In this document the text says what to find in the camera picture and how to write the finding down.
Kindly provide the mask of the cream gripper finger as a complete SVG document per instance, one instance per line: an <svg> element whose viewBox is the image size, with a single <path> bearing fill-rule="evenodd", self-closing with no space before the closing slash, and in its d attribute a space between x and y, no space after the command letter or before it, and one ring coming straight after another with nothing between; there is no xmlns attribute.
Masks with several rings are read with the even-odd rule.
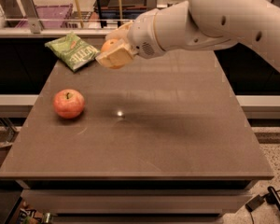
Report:
<svg viewBox="0 0 280 224"><path fill-rule="evenodd" d="M96 57L96 61L106 68L110 68L113 65L125 66L133 61L136 54L137 51L130 44L120 39L111 46L110 50L100 52Z"/></svg>
<svg viewBox="0 0 280 224"><path fill-rule="evenodd" d="M105 39L110 40L110 39L123 39L125 41L128 40L128 33L133 26L133 21L129 21L121 25L119 28L115 29L114 31L110 32Z"/></svg>

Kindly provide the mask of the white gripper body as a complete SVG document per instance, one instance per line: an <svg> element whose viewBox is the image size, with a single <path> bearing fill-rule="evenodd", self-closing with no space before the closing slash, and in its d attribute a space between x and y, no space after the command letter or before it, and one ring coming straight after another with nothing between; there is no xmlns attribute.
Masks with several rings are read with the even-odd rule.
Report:
<svg viewBox="0 0 280 224"><path fill-rule="evenodd" d="M152 9L139 15L131 25L127 38L137 54L146 59L160 57L164 54L157 41L154 22L158 9Z"/></svg>

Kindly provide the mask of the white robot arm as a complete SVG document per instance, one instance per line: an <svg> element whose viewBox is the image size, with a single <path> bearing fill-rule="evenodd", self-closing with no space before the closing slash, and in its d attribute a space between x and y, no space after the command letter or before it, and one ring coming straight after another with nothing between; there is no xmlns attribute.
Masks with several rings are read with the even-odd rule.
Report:
<svg viewBox="0 0 280 224"><path fill-rule="evenodd" d="M151 59L174 49L218 50L238 43L280 73L280 7L268 0L188 0L154 8L121 25L96 61L120 68L135 56Z"/></svg>

